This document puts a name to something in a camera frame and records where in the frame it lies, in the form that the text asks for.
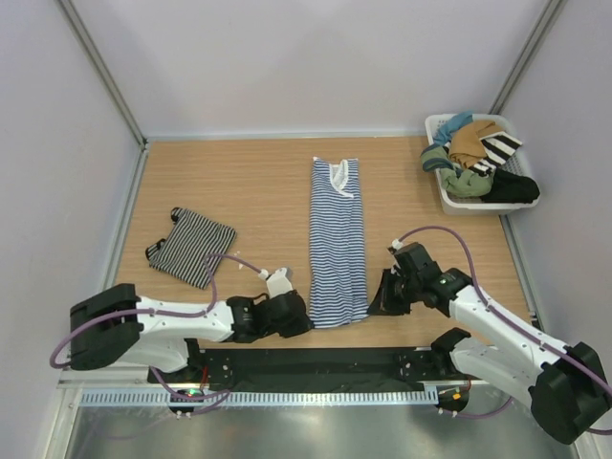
blue and white striped shirt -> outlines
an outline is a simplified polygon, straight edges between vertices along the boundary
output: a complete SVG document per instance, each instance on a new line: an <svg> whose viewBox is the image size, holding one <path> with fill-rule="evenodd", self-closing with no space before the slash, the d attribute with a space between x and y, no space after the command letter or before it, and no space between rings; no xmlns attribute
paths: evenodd
<svg viewBox="0 0 612 459"><path fill-rule="evenodd" d="M362 320L368 307L358 160L315 158L312 181L309 315L329 328Z"/></svg>

pile of clothes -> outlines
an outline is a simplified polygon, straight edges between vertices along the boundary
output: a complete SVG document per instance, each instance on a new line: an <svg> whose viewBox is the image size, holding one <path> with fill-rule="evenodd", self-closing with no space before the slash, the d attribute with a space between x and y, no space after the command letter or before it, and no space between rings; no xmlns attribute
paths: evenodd
<svg viewBox="0 0 612 459"><path fill-rule="evenodd" d="M536 182L501 167L522 145L492 120L474 120L463 112L440 126L433 144L421 154L425 172L438 169L442 188L460 198L485 203L532 203Z"/></svg>

green cloth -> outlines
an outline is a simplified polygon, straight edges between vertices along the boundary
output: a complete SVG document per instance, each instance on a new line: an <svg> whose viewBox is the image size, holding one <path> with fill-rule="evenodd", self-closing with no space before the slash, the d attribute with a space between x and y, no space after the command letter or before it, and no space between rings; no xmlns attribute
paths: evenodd
<svg viewBox="0 0 612 459"><path fill-rule="evenodd" d="M442 188L459 198L473 198L491 191L493 174L481 177L469 169L461 169L457 164L454 164L455 168L448 168L452 162L442 146L426 148L421 154L421 164L425 171L439 169Z"/></svg>

clothing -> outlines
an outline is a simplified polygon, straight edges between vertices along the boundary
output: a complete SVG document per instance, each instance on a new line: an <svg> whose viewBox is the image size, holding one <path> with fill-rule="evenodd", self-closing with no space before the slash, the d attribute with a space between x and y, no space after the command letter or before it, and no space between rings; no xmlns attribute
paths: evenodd
<svg viewBox="0 0 612 459"><path fill-rule="evenodd" d="M440 145L430 145L423 150L421 164L425 172L439 169L441 187L457 197L482 196L491 191L492 174L480 176L472 170L462 170L448 159L447 152Z"/></svg>
<svg viewBox="0 0 612 459"><path fill-rule="evenodd" d="M433 136L433 142L439 145L444 145L446 142L450 142L450 139L455 131L458 131L466 124L472 122L472 114L473 112L468 110L452 117L438 128L438 132L436 132Z"/></svg>
<svg viewBox="0 0 612 459"><path fill-rule="evenodd" d="M358 160L315 158L310 210L310 317L317 328L362 320L367 311Z"/></svg>
<svg viewBox="0 0 612 459"><path fill-rule="evenodd" d="M491 191L481 199L485 203L532 203L538 197L539 188L533 179L497 169Z"/></svg>
<svg viewBox="0 0 612 459"><path fill-rule="evenodd" d="M494 121L478 120L457 131L445 148L452 161L485 176L505 164L520 145Z"/></svg>
<svg viewBox="0 0 612 459"><path fill-rule="evenodd" d="M198 289L205 289L210 282L204 265L205 256L225 253L234 241L236 231L186 208L172 209L170 218L174 228L167 239L161 239L145 251L149 266ZM212 274L220 263L221 258L208 261Z"/></svg>

gray floor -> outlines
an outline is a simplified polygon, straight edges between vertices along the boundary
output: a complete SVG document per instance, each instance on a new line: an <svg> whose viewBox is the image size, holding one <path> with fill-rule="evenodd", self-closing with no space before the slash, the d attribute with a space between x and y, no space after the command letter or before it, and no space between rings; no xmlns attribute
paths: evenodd
<svg viewBox="0 0 612 459"><path fill-rule="evenodd" d="M474 387L470 412L505 398ZM489 420L439 416L431 406L241 408L176 420L161 407L81 408L70 459L577 458L521 405ZM108 438L132 436L131 440Z"/></svg>

